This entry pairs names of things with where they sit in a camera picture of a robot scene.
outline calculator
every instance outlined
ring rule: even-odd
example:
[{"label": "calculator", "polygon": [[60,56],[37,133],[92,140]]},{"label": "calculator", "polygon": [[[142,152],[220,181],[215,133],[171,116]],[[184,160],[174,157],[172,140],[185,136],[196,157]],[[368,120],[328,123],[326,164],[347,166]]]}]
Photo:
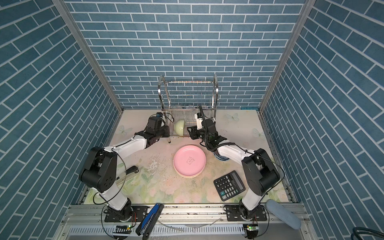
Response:
[{"label": "calculator", "polygon": [[245,191],[244,184],[236,171],[214,180],[214,184],[222,201],[226,201]]}]

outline wire rack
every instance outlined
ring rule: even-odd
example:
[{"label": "wire rack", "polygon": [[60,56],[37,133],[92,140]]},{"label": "wire rack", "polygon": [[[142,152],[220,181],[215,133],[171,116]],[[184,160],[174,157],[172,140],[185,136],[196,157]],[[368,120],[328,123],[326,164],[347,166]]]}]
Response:
[{"label": "wire rack", "polygon": [[170,127],[171,136],[189,136],[186,128],[195,126],[194,118],[198,106],[201,105],[206,117],[215,118],[218,100],[218,82],[216,74],[213,80],[170,80],[164,76],[159,78],[157,88],[161,109],[170,113],[175,118],[175,122],[183,119],[184,134],[182,136],[174,134],[174,122],[167,121]]}]

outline robotic arm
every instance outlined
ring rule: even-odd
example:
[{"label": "robotic arm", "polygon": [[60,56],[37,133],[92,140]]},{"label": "robotic arm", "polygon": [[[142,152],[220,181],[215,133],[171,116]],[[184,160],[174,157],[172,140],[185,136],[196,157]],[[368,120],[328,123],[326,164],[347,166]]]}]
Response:
[{"label": "robotic arm", "polygon": [[206,119],[201,106],[199,109],[195,114],[197,126],[187,127],[187,131],[192,139],[202,139],[205,147],[218,158],[232,159],[243,166],[249,189],[239,202],[239,210],[244,219],[252,219],[256,207],[265,193],[279,182],[280,175],[264,149],[254,151],[229,142],[216,131],[214,119]]},{"label": "robotic arm", "polygon": [[[88,187],[95,188],[105,202],[108,202],[110,212],[120,221],[131,217],[132,208],[131,201],[122,194],[116,183],[119,179],[116,179],[117,162],[124,163],[123,158],[150,147],[161,137],[169,137],[169,126],[165,124],[163,117],[163,113],[151,116],[145,129],[135,133],[128,141],[105,148],[93,147],[79,174],[79,180]],[[128,171],[129,169],[126,169],[124,175],[128,174]]]}]

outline stack of plates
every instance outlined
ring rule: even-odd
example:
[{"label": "stack of plates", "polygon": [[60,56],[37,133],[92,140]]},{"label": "stack of plates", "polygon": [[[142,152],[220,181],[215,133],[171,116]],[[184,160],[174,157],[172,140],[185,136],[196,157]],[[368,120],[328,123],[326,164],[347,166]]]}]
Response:
[{"label": "stack of plates", "polygon": [[203,150],[195,145],[187,145],[176,152],[173,167],[180,176],[192,178],[204,170],[206,161]]}]

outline brick wall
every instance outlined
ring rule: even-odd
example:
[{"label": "brick wall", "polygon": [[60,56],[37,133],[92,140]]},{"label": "brick wall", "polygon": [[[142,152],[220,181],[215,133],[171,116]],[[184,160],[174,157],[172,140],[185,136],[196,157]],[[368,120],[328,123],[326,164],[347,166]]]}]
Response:
[{"label": "brick wall", "polygon": [[320,239],[384,231],[383,13],[378,0],[317,0],[265,109]]},{"label": "brick wall", "polygon": [[45,239],[117,112],[50,0],[0,0],[0,239]]},{"label": "brick wall", "polygon": [[257,108],[304,1],[66,3],[125,108],[160,107],[162,74],[191,80],[215,72],[219,107]]}]

